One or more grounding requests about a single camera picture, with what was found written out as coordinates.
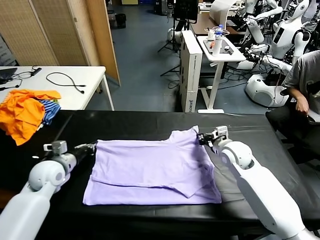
purple shirt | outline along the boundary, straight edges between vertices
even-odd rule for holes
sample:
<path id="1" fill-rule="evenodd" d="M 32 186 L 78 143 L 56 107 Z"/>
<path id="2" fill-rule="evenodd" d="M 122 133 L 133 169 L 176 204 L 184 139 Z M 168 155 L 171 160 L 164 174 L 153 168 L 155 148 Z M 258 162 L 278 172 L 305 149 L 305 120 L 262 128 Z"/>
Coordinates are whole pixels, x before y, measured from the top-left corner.
<path id="1" fill-rule="evenodd" d="M 221 203 L 214 164 L 197 139 L 198 126 L 167 140 L 98 140 L 83 196 L 86 205 Z"/>

black tablecloth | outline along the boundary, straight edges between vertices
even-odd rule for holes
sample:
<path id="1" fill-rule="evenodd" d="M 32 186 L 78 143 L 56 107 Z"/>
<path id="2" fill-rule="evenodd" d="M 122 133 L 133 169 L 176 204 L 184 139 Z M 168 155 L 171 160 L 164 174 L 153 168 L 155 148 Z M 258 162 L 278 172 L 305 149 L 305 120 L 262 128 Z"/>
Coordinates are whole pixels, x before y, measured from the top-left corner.
<path id="1" fill-rule="evenodd" d="M 54 139 L 66 140 L 69 148 L 97 139 L 164 140 L 172 130 L 186 130 L 194 125 L 198 125 L 201 132 L 211 132 L 216 126 L 227 125 L 230 138 L 249 145 L 255 158 L 273 172 L 298 203 L 307 227 L 320 228 L 320 199 L 306 183 L 264 115 L 60 111 L 53 126 L 41 129 L 24 147 L 20 147 L 19 152 L 28 152 L 27 157 L 40 156 L 42 145 Z M 128 232 L 185 233 L 188 236 L 265 232 L 240 193 L 232 174 L 209 149 L 207 151 L 216 166 L 214 174 L 222 204 L 83 205 L 83 194 L 94 165 L 94 159 L 88 158 L 71 173 L 71 179 L 60 192 L 52 197 L 47 222 L 58 218 L 60 226 L 69 227 L 72 223 L 79 230 L 121 229 Z M 1 165 L 7 168 L 1 167 L 1 187 L 17 189 L 25 183 L 32 164 L 23 163 L 22 166 L 27 167 L 21 170 L 20 163 L 27 162 L 27 157 L 17 159 L 14 155 L 11 159 L 1 160 Z M 10 161 L 16 164 L 14 170 L 21 176 L 8 168 Z M 5 181 L 6 176 L 13 182 Z"/>

orange cloth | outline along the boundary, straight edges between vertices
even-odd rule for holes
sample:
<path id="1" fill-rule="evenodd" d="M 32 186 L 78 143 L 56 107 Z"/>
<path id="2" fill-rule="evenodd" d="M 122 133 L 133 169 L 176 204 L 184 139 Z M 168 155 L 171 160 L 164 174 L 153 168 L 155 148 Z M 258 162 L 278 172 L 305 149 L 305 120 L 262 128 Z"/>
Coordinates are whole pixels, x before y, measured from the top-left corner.
<path id="1" fill-rule="evenodd" d="M 0 128 L 17 146 L 27 142 L 37 131 L 45 115 L 45 107 L 36 99 L 60 99 L 57 91 L 12 90 L 0 104 Z"/>

person's hand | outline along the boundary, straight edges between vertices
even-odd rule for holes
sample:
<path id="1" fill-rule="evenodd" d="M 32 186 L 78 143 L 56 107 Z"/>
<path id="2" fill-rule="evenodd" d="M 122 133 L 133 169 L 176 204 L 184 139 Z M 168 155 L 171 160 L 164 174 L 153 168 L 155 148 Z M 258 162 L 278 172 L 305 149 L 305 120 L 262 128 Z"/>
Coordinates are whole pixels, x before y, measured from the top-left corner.
<path id="1" fill-rule="evenodd" d="M 304 96 L 301 96 L 296 100 L 295 109 L 303 115 L 308 115 L 309 104 Z"/>

gray floor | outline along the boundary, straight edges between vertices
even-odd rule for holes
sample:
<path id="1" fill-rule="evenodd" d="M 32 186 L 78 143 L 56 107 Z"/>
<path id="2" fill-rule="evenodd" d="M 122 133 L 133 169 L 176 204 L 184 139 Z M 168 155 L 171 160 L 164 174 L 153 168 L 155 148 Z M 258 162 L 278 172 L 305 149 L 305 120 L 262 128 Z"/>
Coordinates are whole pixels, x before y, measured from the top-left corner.
<path id="1" fill-rule="evenodd" d="M 113 29 L 115 55 L 121 79 L 121 87 L 109 79 L 114 107 L 117 111 L 153 111 L 174 112 L 176 105 L 177 88 L 169 89 L 171 81 L 179 80 L 177 74 L 166 77 L 160 74 L 179 63 L 179 56 L 170 50 L 157 50 L 166 43 L 167 31 L 172 27 L 172 21 L 165 16 L 152 13 L 152 6 L 119 6 L 116 13 L 126 14 L 126 28 Z M 203 58 L 203 72 L 214 71 L 208 61 Z M 211 79 L 201 79 L 200 84 L 212 83 Z M 221 88 L 243 83 L 229 81 L 221 84 Z M 266 108 L 253 103 L 244 93 L 245 85 L 221 89 L 218 91 L 214 108 L 224 109 L 232 114 L 264 114 Z M 204 101 L 198 94 L 197 109 L 204 109 Z M 95 93 L 87 106 L 88 110 L 109 110 L 109 103 L 103 94 Z M 320 196 L 320 173 L 306 164 L 300 169 L 307 181 Z M 266 239 L 278 238 L 269 236 Z"/>

